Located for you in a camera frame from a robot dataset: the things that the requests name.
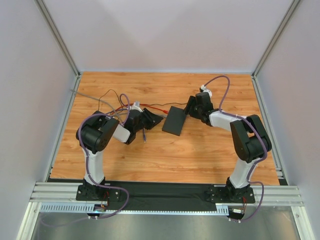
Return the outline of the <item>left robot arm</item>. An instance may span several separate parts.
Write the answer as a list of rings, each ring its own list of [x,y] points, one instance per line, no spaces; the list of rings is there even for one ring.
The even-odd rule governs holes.
[[[128,118],[121,124],[112,116],[95,111],[87,117],[76,132],[76,139],[82,148],[85,157],[85,176],[78,186],[76,200],[78,201],[106,201],[110,190],[100,187],[104,185],[103,152],[115,138],[119,142],[129,145],[136,138],[137,132],[151,130],[164,118],[151,111],[133,109],[128,112]]]

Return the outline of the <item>black network switch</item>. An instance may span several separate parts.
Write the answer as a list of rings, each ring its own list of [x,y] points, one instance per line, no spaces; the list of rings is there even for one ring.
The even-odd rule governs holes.
[[[180,136],[187,115],[184,109],[171,106],[163,124],[162,131],[175,136]]]

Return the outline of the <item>left aluminium frame post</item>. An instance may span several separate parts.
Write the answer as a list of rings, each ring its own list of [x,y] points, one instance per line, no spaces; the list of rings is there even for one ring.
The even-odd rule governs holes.
[[[63,40],[62,35],[61,35],[60,31],[58,30],[57,25],[56,25],[51,13],[50,13],[45,1],[44,0],[35,0],[34,2],[37,5],[40,13],[42,14],[49,30],[51,31],[60,50],[62,51],[62,54],[64,55],[67,63],[69,64],[69,66],[72,69],[75,76],[78,77],[81,73],[80,73],[78,67],[76,66],[76,63],[75,63],[72,55],[70,54],[70,52],[68,50],[68,47],[65,44],[65,41]]]

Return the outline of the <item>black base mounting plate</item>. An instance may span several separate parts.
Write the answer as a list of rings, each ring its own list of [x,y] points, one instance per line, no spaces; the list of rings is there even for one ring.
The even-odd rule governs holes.
[[[78,186],[76,200],[108,202],[109,210],[125,204],[128,211],[214,211],[217,203],[255,203],[253,189],[195,183],[160,183],[103,181],[107,187],[93,186],[83,181]]]

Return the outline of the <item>aluminium frame post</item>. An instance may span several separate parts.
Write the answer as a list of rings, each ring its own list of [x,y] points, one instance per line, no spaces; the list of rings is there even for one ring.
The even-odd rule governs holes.
[[[268,57],[270,56],[271,52],[275,48],[277,42],[281,38],[282,34],[284,33],[287,25],[289,24],[291,18],[293,17],[294,13],[296,12],[297,8],[299,7],[301,0],[292,0],[288,9],[286,10],[282,20],[280,21],[277,29],[275,30],[272,38],[270,39],[265,51],[263,52],[260,60],[258,61],[255,69],[253,70],[251,77],[255,79],[260,71],[262,70],[263,66],[265,65]]]
[[[61,35],[60,31],[58,30],[57,25],[56,25],[51,13],[50,13],[45,1],[44,0],[35,0],[34,2],[37,5],[40,13],[42,14],[49,30],[51,31],[60,50],[62,51],[62,54],[64,55],[67,63],[69,64],[69,66],[72,69],[75,76],[78,77],[81,73],[80,73],[78,67],[76,66],[76,63],[75,63],[72,55],[70,54],[70,52],[68,50],[68,47],[65,44],[65,41],[63,40],[62,35]]]

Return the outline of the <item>right aluminium frame post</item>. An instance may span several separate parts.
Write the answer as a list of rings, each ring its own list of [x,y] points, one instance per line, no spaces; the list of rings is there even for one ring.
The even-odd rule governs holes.
[[[263,52],[260,60],[258,61],[255,69],[253,70],[251,77],[255,79],[260,71],[262,70],[263,66],[265,65],[268,57],[270,56],[271,52],[275,48],[277,42],[281,38],[282,34],[284,33],[287,25],[289,24],[291,18],[293,17],[294,13],[296,12],[297,8],[299,7],[301,0],[292,0],[288,9],[286,10],[282,20],[280,21],[277,29],[275,30],[272,38],[270,39],[265,51]]]

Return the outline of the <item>front aluminium rail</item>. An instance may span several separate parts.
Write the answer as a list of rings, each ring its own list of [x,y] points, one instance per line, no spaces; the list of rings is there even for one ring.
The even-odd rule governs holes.
[[[75,202],[79,182],[37,182],[30,201]],[[266,185],[262,200],[264,206],[304,206],[297,186]]]

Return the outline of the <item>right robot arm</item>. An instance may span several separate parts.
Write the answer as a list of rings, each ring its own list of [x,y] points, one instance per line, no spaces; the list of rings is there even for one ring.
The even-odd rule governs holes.
[[[210,127],[231,132],[237,161],[221,195],[237,200],[248,194],[257,164],[266,159],[272,149],[260,117],[256,114],[241,116],[214,108],[209,93],[204,91],[189,97],[184,113]]]

